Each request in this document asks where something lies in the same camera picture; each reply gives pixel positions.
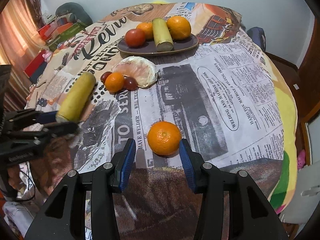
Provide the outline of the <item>dark blue backpack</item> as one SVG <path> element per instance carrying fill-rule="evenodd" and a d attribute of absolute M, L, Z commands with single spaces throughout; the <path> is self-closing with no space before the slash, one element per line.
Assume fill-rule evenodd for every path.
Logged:
<path fill-rule="evenodd" d="M 266 51 L 266 37 L 263 28 L 253 27 L 248 29 L 247 35 L 252 39 L 252 41 L 260 47 L 260 49 Z"/>

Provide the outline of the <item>orange brown curtain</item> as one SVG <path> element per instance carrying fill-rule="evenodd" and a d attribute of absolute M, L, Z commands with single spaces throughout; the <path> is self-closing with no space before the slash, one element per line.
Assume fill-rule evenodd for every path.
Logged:
<path fill-rule="evenodd" d="M 25 69 L 46 44 L 40 0 L 9 0 L 1 12 L 1 63 Z"/>

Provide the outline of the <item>red box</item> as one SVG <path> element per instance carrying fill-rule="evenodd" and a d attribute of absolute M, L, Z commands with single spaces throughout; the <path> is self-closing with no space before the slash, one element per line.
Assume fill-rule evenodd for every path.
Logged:
<path fill-rule="evenodd" d="M 38 78 L 43 74 L 47 62 L 42 54 L 37 55 L 24 70 L 25 75 L 31 83 L 37 83 Z"/>

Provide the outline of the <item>small mandarin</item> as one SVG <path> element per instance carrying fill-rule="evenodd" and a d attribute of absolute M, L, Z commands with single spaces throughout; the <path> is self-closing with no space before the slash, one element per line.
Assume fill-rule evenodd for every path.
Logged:
<path fill-rule="evenodd" d="M 161 156 L 174 154 L 178 150 L 181 139 L 178 127 L 167 121 L 154 123 L 147 135 L 148 145 L 152 152 Z"/>
<path fill-rule="evenodd" d="M 125 78 L 121 73 L 114 72 L 105 80 L 105 88 L 110 93 L 117 93 L 124 88 Z"/>

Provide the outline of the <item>brown wooden door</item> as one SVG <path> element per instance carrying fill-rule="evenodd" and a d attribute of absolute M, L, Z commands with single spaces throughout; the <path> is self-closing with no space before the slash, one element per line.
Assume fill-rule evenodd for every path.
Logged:
<path fill-rule="evenodd" d="M 311 41 L 298 70 L 301 81 L 300 116 L 304 117 L 319 103 L 319 20 L 315 19 Z"/>

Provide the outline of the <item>dark purple round plate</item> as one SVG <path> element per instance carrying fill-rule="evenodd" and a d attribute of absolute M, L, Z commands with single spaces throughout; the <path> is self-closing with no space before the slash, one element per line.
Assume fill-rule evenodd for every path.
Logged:
<path fill-rule="evenodd" d="M 170 55 L 189 51 L 196 48 L 199 45 L 198 38 L 191 34 L 188 38 L 180 41 L 173 41 L 170 45 L 169 42 L 163 42 L 156 45 L 154 40 L 146 41 L 141 47 L 131 48 L 129 47 L 125 40 L 122 39 L 118 44 L 118 50 L 127 55 L 132 56 L 160 56 L 160 55 Z"/>

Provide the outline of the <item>pink slipper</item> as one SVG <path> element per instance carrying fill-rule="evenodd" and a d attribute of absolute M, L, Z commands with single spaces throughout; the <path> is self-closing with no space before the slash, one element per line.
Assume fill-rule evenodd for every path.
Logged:
<path fill-rule="evenodd" d="M 306 153 L 305 150 L 301 150 L 297 156 L 297 168 L 301 170 L 306 164 Z"/>

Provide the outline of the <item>peeled pomelo piece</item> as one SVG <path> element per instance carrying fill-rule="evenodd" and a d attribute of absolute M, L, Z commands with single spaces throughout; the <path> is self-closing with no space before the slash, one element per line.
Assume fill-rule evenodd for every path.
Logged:
<path fill-rule="evenodd" d="M 156 65 L 140 56 L 129 56 L 111 68 L 111 72 L 119 72 L 125 77 L 132 77 L 140 88 L 148 88 L 158 79 Z"/>

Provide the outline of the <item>newspaper print tablecloth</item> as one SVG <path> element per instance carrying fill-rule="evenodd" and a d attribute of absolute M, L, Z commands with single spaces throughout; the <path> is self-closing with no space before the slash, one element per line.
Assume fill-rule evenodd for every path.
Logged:
<path fill-rule="evenodd" d="M 155 155 L 147 142 L 159 121 L 175 124 L 205 161 L 227 172 L 246 170 L 277 212 L 296 188 L 295 101 L 273 62 L 240 28 L 240 14 L 228 8 L 171 3 L 114 11 L 53 54 L 28 106 L 59 109 L 83 72 L 100 79 L 127 63 L 117 47 L 127 31 L 176 15 L 191 23 L 199 46 L 153 57 L 157 81 L 148 88 L 113 95 L 97 82 L 79 134 L 54 141 L 30 164 L 37 197 L 46 198 L 69 170 L 93 171 L 135 139 L 128 188 L 114 196 L 122 239 L 192 239 L 195 232 L 201 196 L 188 188 L 179 155 Z"/>

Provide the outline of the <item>large orange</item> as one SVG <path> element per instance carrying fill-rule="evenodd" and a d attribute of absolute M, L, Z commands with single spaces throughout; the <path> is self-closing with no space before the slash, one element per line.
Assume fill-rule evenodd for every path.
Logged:
<path fill-rule="evenodd" d="M 153 28 L 152 22 L 142 22 L 136 26 L 137 29 L 144 31 L 145 39 L 152 40 L 153 39 Z"/>
<path fill-rule="evenodd" d="M 167 20 L 167 28 L 173 40 L 185 40 L 191 35 L 191 25 L 182 16 L 172 16 L 169 18 Z"/>

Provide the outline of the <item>small mandarin front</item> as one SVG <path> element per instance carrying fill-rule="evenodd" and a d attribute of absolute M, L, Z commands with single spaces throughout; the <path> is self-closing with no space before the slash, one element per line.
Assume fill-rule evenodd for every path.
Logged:
<path fill-rule="evenodd" d="M 147 135 L 148 145 L 152 152 L 161 156 L 174 154 L 178 150 L 181 139 L 178 127 L 167 121 L 154 123 Z"/>

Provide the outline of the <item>red tomato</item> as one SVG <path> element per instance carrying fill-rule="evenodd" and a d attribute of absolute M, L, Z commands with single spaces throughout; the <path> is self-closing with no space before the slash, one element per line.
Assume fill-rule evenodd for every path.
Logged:
<path fill-rule="evenodd" d="M 141 29 L 130 29 L 125 34 L 125 43 L 132 48 L 141 47 L 146 41 L 145 33 Z"/>

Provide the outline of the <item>dark red grape right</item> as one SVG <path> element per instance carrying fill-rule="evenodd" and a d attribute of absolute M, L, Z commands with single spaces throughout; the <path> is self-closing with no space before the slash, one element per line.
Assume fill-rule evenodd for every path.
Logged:
<path fill-rule="evenodd" d="M 124 88 L 129 91 L 135 91 L 138 89 L 137 81 L 133 77 L 126 77 L 124 81 Z"/>

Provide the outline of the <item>large orange front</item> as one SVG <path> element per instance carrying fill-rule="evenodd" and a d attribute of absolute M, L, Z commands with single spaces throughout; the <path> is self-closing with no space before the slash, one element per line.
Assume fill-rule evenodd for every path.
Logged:
<path fill-rule="evenodd" d="M 167 20 L 167 28 L 173 40 L 185 40 L 191 35 L 191 25 L 182 16 L 172 16 L 169 18 Z"/>

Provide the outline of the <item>green storage box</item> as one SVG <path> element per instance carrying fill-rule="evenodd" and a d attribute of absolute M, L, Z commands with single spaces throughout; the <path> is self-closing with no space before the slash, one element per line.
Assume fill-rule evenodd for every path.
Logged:
<path fill-rule="evenodd" d="M 49 50 L 54 51 L 61 42 L 67 41 L 83 30 L 85 30 L 85 26 L 82 23 L 75 23 L 61 34 L 57 35 L 57 37 L 46 41 L 46 45 Z"/>

